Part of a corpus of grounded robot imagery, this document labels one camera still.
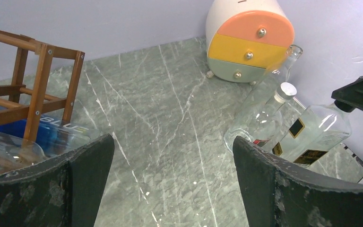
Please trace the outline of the dark bottle behind arm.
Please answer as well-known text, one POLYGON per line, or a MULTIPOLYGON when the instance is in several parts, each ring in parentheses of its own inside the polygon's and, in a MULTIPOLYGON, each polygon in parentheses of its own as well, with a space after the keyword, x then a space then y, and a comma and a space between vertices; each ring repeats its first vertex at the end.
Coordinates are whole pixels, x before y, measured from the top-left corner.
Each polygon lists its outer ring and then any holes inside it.
POLYGON ((248 99, 223 137, 226 150, 232 154, 237 136, 262 147, 279 131, 283 117, 280 108, 297 94, 294 85, 283 82, 264 101, 249 103, 248 99))

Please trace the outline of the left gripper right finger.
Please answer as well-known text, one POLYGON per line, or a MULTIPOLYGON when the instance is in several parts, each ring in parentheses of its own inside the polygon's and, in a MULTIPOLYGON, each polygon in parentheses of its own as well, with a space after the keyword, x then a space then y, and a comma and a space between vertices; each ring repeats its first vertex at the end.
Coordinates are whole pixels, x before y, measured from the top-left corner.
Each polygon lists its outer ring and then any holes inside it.
POLYGON ((233 158, 251 227, 363 227, 363 184, 300 167, 240 136, 233 158))

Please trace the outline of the brown wooden wine rack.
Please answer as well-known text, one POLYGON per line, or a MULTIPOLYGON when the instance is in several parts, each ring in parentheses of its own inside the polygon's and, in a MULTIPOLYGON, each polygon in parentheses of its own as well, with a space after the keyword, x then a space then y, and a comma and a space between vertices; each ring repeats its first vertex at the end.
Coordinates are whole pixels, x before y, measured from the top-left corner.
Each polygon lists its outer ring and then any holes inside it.
POLYGON ((26 119, 23 138, 35 141, 42 114, 63 110, 62 119, 70 121, 78 89, 85 53, 47 44, 25 35, 0 30, 0 43, 17 47, 11 84, 0 86, 0 126, 26 119), (26 88, 24 75, 28 53, 38 55, 38 64, 32 89, 26 88), (54 58, 73 60, 67 96, 60 98, 46 93, 54 58))

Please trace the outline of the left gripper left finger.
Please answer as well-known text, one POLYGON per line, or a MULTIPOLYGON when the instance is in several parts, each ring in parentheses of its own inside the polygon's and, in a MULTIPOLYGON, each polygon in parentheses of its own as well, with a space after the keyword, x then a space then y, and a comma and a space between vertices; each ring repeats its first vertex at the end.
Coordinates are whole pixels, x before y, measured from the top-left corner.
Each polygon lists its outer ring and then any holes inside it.
POLYGON ((0 176, 0 227, 92 227, 115 150, 105 134, 0 176))

